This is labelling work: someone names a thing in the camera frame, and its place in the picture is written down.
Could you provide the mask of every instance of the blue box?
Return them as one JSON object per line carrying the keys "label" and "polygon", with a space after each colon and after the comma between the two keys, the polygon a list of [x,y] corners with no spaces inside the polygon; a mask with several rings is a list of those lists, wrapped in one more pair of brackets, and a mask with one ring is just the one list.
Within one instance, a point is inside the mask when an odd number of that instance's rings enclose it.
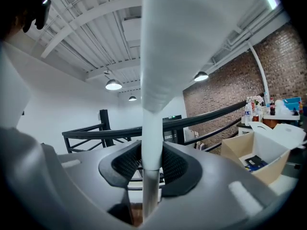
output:
{"label": "blue box", "polygon": [[299,111],[299,103],[298,103],[298,102],[301,102],[301,101],[302,101],[301,97],[283,99],[284,105],[285,105],[290,111],[293,111],[294,108],[295,108],[297,111]]}

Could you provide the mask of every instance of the black mesh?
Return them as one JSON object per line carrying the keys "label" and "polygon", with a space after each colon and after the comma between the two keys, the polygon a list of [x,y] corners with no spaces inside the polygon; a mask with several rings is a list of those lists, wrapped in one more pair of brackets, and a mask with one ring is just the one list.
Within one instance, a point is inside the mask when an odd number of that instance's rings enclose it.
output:
{"label": "black mesh", "polygon": [[135,147],[129,151],[116,157],[111,165],[112,168],[128,181],[131,180],[135,171],[139,167],[141,162],[141,147]]}
{"label": "black mesh", "polygon": [[176,153],[163,148],[162,168],[165,184],[180,178],[188,169],[188,163]]}

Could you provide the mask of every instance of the curved ceiling beam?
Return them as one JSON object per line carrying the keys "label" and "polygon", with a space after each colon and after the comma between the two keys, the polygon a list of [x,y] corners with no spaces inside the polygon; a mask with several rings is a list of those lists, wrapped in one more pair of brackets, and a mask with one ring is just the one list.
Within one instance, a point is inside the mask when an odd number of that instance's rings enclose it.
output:
{"label": "curved ceiling beam", "polygon": [[131,7],[137,7],[142,5],[142,0],[113,0],[94,7],[86,13],[78,16],[76,19],[70,22],[70,26],[65,26],[60,30],[56,36],[49,42],[45,51],[42,53],[41,57],[46,58],[48,54],[70,33],[73,32],[71,28],[76,30],[78,27],[108,13],[115,12],[117,10],[122,10]]}

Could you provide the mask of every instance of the lamp shade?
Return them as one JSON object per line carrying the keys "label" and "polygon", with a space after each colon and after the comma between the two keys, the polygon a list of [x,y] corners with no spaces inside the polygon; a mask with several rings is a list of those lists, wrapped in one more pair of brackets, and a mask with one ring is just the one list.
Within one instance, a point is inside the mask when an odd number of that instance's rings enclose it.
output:
{"label": "lamp shade", "polygon": [[194,80],[195,81],[202,81],[207,79],[209,76],[207,73],[205,73],[204,71],[200,71],[199,73],[197,73],[197,75],[195,76]]}
{"label": "lamp shade", "polygon": [[130,102],[133,102],[133,101],[136,101],[137,99],[136,99],[136,97],[135,96],[130,96],[130,98],[129,98],[129,101]]}
{"label": "lamp shade", "polygon": [[116,79],[111,79],[106,83],[106,89],[107,90],[119,90],[122,86],[119,81]]}

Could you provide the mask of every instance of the white ceiling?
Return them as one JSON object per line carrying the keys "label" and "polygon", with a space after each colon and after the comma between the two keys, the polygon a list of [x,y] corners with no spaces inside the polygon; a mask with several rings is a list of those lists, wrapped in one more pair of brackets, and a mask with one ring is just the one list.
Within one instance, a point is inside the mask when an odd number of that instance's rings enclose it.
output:
{"label": "white ceiling", "polygon": [[[51,0],[47,23],[39,31],[34,26],[27,35],[45,47],[45,58],[55,52],[87,74],[87,82],[104,88],[108,78],[123,83],[118,92],[140,89],[140,41],[131,40],[140,35],[140,27],[133,24],[141,17],[142,0]],[[263,15],[269,6],[266,0],[255,0],[246,14],[230,33],[233,41],[255,19]],[[132,22],[129,34],[123,23]],[[216,52],[211,62],[204,62],[204,69],[223,59],[232,50],[227,40]],[[111,75],[104,75],[104,70]]]}

